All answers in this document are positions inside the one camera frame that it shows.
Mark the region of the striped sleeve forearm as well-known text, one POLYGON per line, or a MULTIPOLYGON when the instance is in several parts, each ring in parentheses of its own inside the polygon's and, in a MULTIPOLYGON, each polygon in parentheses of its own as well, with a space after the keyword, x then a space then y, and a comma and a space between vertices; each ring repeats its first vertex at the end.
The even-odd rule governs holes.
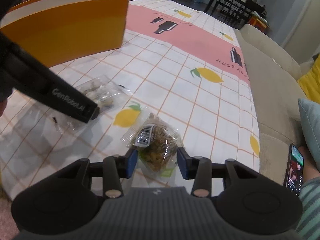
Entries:
POLYGON ((303 239, 319 239, 320 235, 320 185, 319 177, 303 184, 299 198, 303 212, 296 232, 303 239))

